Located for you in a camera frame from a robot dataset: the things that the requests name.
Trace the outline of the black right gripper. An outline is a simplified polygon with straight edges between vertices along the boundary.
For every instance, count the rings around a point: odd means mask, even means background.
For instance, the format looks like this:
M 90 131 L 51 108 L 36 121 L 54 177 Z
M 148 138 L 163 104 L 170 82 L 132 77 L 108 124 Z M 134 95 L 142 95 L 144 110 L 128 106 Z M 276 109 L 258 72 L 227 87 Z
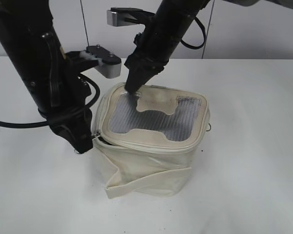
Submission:
M 125 89 L 137 92 L 152 77 L 164 70 L 178 45 L 178 34 L 172 31 L 144 31 L 134 38 L 135 50 L 125 62 L 128 77 Z

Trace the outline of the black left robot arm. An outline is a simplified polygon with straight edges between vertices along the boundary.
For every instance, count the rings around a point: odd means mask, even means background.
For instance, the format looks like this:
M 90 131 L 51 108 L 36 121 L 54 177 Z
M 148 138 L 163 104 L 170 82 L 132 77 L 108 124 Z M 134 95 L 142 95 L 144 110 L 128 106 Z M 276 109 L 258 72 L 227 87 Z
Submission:
M 62 50 L 46 0 L 0 0 L 0 43 L 52 132 L 92 149 L 88 83 Z

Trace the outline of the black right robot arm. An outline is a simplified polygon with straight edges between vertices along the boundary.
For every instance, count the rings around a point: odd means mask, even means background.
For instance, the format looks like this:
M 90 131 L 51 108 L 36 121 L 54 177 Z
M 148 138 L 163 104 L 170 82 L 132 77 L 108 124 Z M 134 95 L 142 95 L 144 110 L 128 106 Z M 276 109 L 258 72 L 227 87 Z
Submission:
M 193 46 L 182 40 L 186 31 L 196 22 L 207 39 L 206 30 L 197 14 L 208 1 L 206 0 L 164 0 L 157 12 L 145 23 L 145 29 L 134 40 L 136 48 L 128 56 L 125 66 L 129 69 L 125 89 L 133 94 L 151 78 L 164 70 L 179 43 L 198 50 L 204 44 Z

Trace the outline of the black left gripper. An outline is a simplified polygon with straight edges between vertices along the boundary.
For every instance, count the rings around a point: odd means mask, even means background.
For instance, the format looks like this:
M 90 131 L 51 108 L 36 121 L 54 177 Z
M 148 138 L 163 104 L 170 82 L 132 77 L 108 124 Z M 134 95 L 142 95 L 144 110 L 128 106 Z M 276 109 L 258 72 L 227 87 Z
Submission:
M 60 105 L 39 113 L 47 121 L 52 132 L 70 143 L 79 154 L 93 148 L 92 112 L 86 98 L 92 95 L 93 81 L 82 73 L 65 73 L 60 83 Z

